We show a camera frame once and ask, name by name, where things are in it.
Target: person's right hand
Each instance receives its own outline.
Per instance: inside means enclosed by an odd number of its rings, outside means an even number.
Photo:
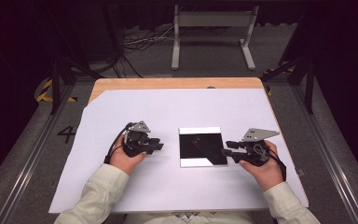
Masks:
[[[267,140],[265,140],[265,142],[269,149],[278,155],[277,147]],[[281,168],[273,159],[268,159],[268,161],[260,167],[254,166],[247,161],[240,161],[240,166],[255,177],[255,181],[264,191],[283,182]]]

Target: white board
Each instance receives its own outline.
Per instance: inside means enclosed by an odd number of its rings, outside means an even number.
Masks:
[[[50,213],[75,205],[117,134],[140,120],[164,147],[136,167],[113,212],[268,208],[254,178],[231,158],[227,166],[181,168],[178,134],[181,127],[220,127],[226,142],[240,141],[249,128],[281,132],[264,89],[169,89],[105,91],[84,109]],[[287,182],[308,206],[283,135],[268,140],[287,166]]]

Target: handheld controller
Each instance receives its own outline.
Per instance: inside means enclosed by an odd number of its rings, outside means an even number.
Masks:
[[[109,164],[110,158],[116,148],[113,146],[116,144],[118,138],[125,132],[123,150],[129,157],[134,157],[139,153],[146,152],[151,155],[154,150],[161,150],[164,144],[161,144],[159,138],[149,138],[148,133],[150,129],[147,127],[144,121],[136,123],[128,123],[126,127],[118,134],[117,138],[109,148],[107,155],[105,156],[104,163]]]
[[[278,134],[279,132],[274,131],[249,129],[240,142],[226,141],[227,147],[239,150],[232,151],[222,148],[222,153],[225,156],[231,157],[235,163],[248,161],[254,166],[262,166],[269,158],[272,158],[279,164],[283,180],[286,180],[286,166],[281,162],[278,155],[269,149],[264,141],[265,138]]]

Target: white metal frame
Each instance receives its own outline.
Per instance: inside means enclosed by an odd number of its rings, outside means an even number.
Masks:
[[[257,17],[258,7],[254,7],[252,11],[179,11],[179,6],[175,6],[174,11],[174,41],[172,53],[172,69],[179,68],[180,39],[179,27],[194,26],[243,26],[246,27],[246,37],[240,39],[245,61],[250,70],[255,70],[251,52],[249,50],[249,41],[255,26],[255,18]]]

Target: number 4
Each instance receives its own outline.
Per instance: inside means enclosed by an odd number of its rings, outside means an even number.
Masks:
[[[65,143],[69,142],[69,138],[71,137],[71,135],[75,135],[76,133],[72,133],[72,130],[74,129],[74,127],[72,126],[68,126],[66,127],[64,130],[60,131],[59,133],[57,133],[57,135],[66,135],[66,140]]]

